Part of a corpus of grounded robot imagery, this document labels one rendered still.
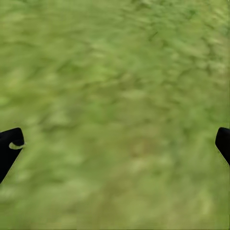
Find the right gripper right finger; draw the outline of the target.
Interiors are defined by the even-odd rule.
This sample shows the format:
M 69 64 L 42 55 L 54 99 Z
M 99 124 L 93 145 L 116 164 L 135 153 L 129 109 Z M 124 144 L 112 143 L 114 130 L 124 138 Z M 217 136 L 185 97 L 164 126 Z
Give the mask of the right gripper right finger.
M 215 144 L 230 165 L 230 129 L 220 127 Z

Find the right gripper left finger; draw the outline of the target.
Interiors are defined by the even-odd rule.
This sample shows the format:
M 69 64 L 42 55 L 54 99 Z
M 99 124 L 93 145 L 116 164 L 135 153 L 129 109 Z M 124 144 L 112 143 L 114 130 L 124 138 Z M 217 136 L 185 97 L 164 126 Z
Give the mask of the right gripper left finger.
M 19 127 L 0 133 L 0 184 L 26 145 L 27 142 Z

